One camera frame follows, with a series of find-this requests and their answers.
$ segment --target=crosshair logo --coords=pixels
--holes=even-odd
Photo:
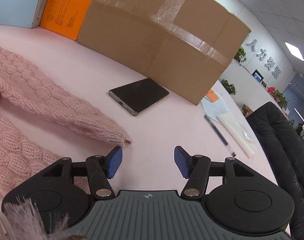
[[[148,194],[145,194],[144,197],[146,197],[146,198],[152,198],[154,196],[152,194],[148,193]]]

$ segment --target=framed picture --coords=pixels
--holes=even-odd
[[[252,76],[254,76],[254,78],[260,83],[263,79],[263,76],[260,74],[260,72],[256,69]]]

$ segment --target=silver screw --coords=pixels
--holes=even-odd
[[[200,194],[200,192],[195,188],[188,188],[184,191],[184,195],[189,197],[196,197]]]
[[[110,191],[107,188],[102,188],[96,191],[96,195],[98,195],[99,197],[108,197],[112,194],[112,191]]]

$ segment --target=knit texture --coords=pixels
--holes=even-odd
[[[124,147],[127,133],[85,100],[57,86],[33,63],[0,48],[0,93],[13,104],[38,116],[66,125],[98,140]],[[0,115],[0,192],[10,190],[61,158],[24,136]],[[88,191],[87,180],[75,183]]]

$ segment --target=gray ribbed panel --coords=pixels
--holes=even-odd
[[[98,201],[89,215],[71,228],[90,240],[288,240],[286,233],[249,237],[215,224],[200,203],[176,191],[121,191]]]

